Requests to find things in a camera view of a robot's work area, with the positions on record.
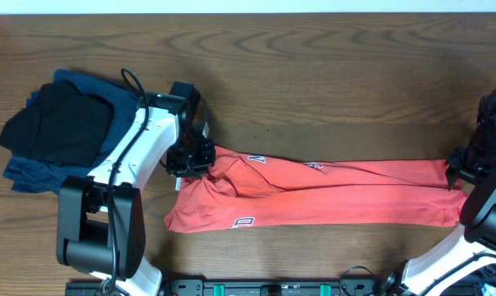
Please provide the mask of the coral red t-shirt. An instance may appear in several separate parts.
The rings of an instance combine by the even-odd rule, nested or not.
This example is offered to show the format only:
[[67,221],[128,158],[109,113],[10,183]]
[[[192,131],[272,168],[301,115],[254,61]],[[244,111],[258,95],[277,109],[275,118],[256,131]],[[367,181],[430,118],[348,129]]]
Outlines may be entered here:
[[294,162],[223,147],[199,179],[184,178],[169,231],[302,224],[457,224],[467,195],[444,160]]

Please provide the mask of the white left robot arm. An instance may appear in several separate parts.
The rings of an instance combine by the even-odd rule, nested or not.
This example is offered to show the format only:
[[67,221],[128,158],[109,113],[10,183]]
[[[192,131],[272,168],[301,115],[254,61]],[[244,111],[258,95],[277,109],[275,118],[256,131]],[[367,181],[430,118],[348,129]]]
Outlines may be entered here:
[[200,178],[215,163],[205,101],[152,93],[136,121],[102,164],[84,178],[69,176],[58,194],[58,262],[95,277],[69,282],[67,295],[160,295],[162,272],[145,257],[141,192],[157,165],[176,178]]

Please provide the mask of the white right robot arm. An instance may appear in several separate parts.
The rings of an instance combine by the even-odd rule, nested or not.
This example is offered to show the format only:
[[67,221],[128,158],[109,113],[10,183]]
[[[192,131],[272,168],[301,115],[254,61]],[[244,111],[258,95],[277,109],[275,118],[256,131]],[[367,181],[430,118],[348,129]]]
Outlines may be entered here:
[[386,295],[439,295],[474,271],[496,263],[496,88],[479,102],[468,146],[447,159],[449,186],[473,185],[460,224],[424,255],[409,260],[383,285]]

